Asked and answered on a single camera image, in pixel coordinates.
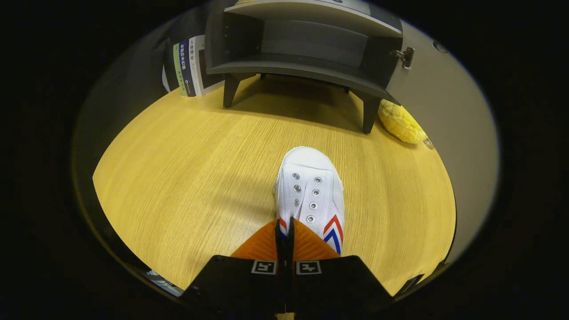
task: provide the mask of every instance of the white book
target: white book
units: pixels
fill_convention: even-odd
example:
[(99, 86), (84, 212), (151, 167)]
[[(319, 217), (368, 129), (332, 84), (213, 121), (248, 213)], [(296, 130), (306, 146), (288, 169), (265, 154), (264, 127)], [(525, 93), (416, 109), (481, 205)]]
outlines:
[(225, 75), (208, 75), (205, 73), (205, 35), (198, 35), (189, 39), (190, 68), (192, 70), (193, 86), (197, 96), (205, 96), (209, 92), (223, 87)]

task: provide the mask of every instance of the yellow cushion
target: yellow cushion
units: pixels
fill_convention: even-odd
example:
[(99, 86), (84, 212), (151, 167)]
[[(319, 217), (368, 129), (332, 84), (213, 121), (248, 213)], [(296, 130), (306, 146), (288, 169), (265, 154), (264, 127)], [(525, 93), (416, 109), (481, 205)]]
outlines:
[(385, 129), (399, 140), (419, 143), (427, 138), (427, 134), (403, 106), (381, 100), (379, 113)]

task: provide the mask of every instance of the book spine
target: book spine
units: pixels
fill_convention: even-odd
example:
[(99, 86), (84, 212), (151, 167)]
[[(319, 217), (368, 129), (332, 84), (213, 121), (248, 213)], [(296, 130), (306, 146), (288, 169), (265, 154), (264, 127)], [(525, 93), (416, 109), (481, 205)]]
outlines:
[(196, 89), (196, 95), (197, 96), (202, 96), (202, 84), (201, 84), (201, 79), (200, 79), (200, 72), (197, 66), (197, 60), (198, 60), (198, 56), (197, 56), (197, 45), (196, 45), (196, 39), (197, 37), (193, 37), (190, 38), (189, 40), (189, 63), (190, 66), (192, 68), (192, 79), (193, 79), (193, 86)]
[(193, 87), (192, 72), (190, 70), (188, 40), (180, 42), (180, 64), (182, 66), (185, 90), (188, 93), (188, 97), (193, 97), (196, 95), (196, 89)]
[(180, 91), (182, 96), (188, 96), (188, 93), (185, 91), (184, 79), (182, 77), (182, 65), (180, 64), (180, 44), (174, 44), (174, 48), (172, 49), (174, 55), (174, 68), (176, 69), (176, 77), (178, 78), (178, 84), (180, 85)]

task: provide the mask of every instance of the wood grain surface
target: wood grain surface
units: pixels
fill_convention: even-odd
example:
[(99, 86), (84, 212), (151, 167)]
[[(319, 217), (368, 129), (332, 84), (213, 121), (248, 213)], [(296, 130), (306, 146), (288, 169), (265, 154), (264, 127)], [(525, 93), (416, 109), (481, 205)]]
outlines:
[(93, 175), (125, 244), (186, 288), (213, 255), (230, 255), (275, 218), (272, 188), (285, 153), (310, 146), (344, 183), (344, 256), (358, 255), (390, 294), (427, 277), (451, 245), (455, 202), (436, 149), (407, 145), (379, 119), (362, 132), (362, 102), (341, 88), (267, 76), (164, 96), (125, 127)]

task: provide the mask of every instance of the white sneaker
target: white sneaker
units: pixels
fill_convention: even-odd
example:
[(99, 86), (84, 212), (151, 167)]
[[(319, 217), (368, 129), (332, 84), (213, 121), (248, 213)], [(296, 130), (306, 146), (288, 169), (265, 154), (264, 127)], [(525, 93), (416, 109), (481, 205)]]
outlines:
[(344, 241), (344, 187), (328, 157), (311, 147), (296, 147), (283, 159), (275, 187), (281, 232), (294, 217), (339, 255)]

